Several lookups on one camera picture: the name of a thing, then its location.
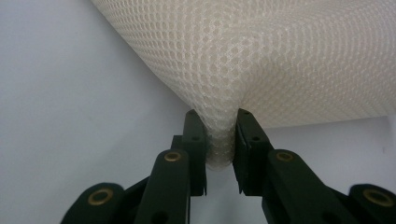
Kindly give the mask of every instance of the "white mesh fabric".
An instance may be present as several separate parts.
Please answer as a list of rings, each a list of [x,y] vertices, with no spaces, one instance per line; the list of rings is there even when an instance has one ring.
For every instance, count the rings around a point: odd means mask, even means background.
[[[92,1],[200,115],[212,168],[239,107],[263,127],[396,112],[394,0]]]

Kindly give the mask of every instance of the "honeycomb mesh pattern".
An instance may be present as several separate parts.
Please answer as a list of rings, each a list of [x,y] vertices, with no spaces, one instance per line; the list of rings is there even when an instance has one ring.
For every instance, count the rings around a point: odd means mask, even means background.
[[[92,0],[233,159],[239,107],[263,127],[396,112],[395,0]]]

